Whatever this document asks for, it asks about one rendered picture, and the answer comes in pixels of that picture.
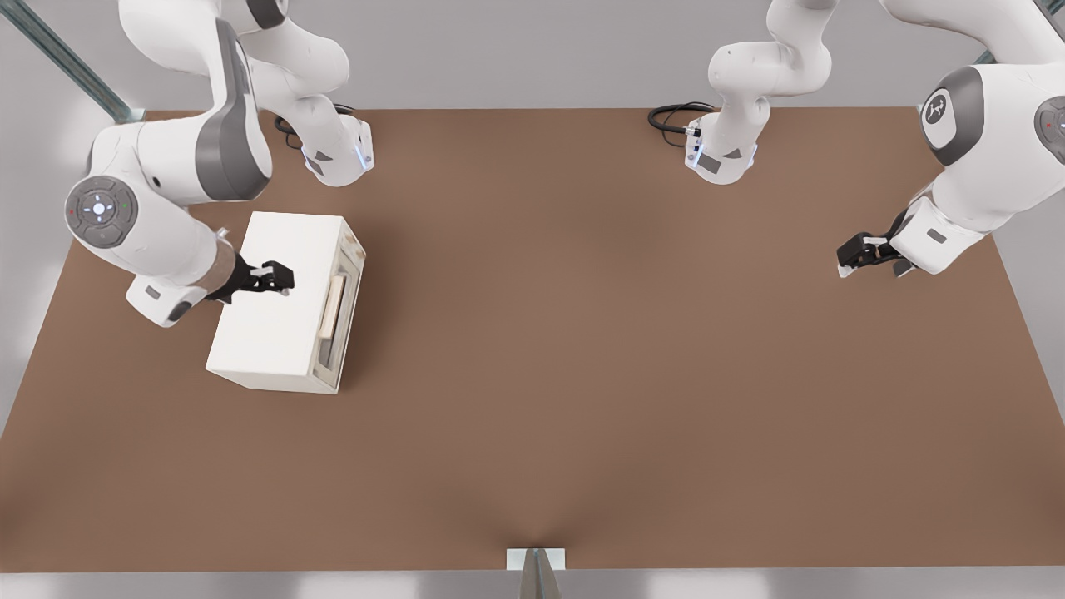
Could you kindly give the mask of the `white oven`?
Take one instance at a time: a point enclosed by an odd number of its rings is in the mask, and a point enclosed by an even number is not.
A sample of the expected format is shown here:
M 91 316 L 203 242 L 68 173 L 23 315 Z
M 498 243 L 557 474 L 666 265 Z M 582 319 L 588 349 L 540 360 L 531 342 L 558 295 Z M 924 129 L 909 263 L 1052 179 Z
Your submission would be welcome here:
M 247 389 L 328 393 L 311 373 L 311 361 L 342 220 L 252 213 L 242 257 L 250 265 L 274 260 L 288 266 L 295 288 L 288 295 L 240 292 L 226 304 L 206 370 Z

